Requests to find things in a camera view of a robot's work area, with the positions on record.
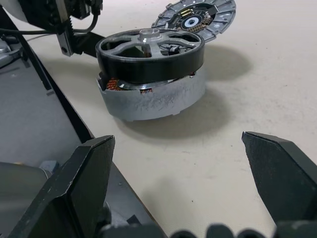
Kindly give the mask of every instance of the black rotor ring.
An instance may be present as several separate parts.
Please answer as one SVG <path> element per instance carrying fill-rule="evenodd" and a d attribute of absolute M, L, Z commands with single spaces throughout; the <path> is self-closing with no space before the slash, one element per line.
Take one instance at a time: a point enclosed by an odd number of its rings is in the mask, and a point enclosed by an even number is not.
<path fill-rule="evenodd" d="M 177 29 L 141 29 L 101 40 L 97 58 L 110 78 L 134 84 L 182 78 L 204 62 L 202 37 Z"/>

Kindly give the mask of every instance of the black cable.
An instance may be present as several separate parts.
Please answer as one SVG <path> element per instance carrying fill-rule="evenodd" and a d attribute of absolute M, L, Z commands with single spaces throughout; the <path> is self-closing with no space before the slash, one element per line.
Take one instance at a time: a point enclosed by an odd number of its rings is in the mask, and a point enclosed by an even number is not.
<path fill-rule="evenodd" d="M 91 25 L 87 29 L 74 29 L 75 33 L 88 33 L 91 32 L 96 26 L 98 21 L 98 15 L 94 15 Z M 42 35 L 42 34 L 54 34 L 53 32 L 40 30 L 40 31 L 18 31 L 0 28 L 0 33 L 10 35 Z"/>
<path fill-rule="evenodd" d="M 91 25 L 87 28 L 87 29 L 74 29 L 75 33 L 88 33 L 91 32 L 94 27 L 96 26 L 98 21 L 98 15 L 94 15 L 93 21 L 91 23 Z"/>
<path fill-rule="evenodd" d="M 33 40 L 35 40 L 37 38 L 41 38 L 41 37 L 44 37 L 44 36 L 51 36 L 51 35 L 54 35 L 54 34 L 53 33 L 52 34 L 44 34 L 44 35 L 41 35 L 41 36 L 36 36 L 36 37 L 30 38 L 30 39 L 28 39 L 26 41 L 29 42 L 29 41 L 33 41 Z"/>
<path fill-rule="evenodd" d="M 49 31 L 17 31 L 17 30 L 8 30 L 0 28 L 0 33 L 9 34 L 9 35 L 41 35 L 41 34 L 50 34 Z"/>

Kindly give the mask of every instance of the screw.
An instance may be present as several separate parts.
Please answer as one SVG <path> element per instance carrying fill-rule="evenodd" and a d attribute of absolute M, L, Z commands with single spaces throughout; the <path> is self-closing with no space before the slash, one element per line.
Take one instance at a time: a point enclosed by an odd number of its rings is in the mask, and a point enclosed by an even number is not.
<path fill-rule="evenodd" d="M 61 51 L 63 51 L 64 53 L 67 53 L 67 52 L 68 52 L 65 47 L 62 47 L 62 48 L 61 48 Z"/>

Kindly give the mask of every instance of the gray plastic part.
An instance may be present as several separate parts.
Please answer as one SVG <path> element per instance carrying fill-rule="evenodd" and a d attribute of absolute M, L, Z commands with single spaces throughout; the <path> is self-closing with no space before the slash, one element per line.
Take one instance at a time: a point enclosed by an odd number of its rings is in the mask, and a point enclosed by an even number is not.
<path fill-rule="evenodd" d="M 219 33 L 222 34 L 225 32 L 235 17 L 236 3 L 234 0 L 181 0 L 175 4 L 169 4 L 166 6 L 166 10 L 158 15 L 158 19 L 152 24 L 152 28 L 169 28 L 168 22 L 176 14 L 188 6 L 194 6 L 200 3 L 214 5 L 218 12 L 212 23 L 197 34 L 203 37 L 205 42 L 216 39 Z"/>
<path fill-rule="evenodd" d="M 134 121 L 179 114 L 204 95 L 206 80 L 200 69 L 194 77 L 187 76 L 154 87 L 147 93 L 141 93 L 140 90 L 103 91 L 99 83 L 98 86 L 112 116 Z"/>

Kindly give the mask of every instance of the white table surface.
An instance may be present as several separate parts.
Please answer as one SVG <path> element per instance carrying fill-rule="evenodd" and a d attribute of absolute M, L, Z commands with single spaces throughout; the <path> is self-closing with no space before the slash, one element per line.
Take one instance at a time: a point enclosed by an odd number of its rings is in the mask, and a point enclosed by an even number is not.
<path fill-rule="evenodd" d="M 168 3 L 105 0 L 94 32 L 150 27 Z M 202 238 L 210 223 L 273 232 L 241 141 L 244 130 L 292 140 L 317 161 L 317 1 L 236 3 L 233 24 L 206 45 L 206 95 L 163 119 L 113 118 L 96 85 L 96 59 L 63 56 L 56 36 L 30 42 L 93 135 L 115 135 L 115 164 L 168 235 L 189 229 Z"/>

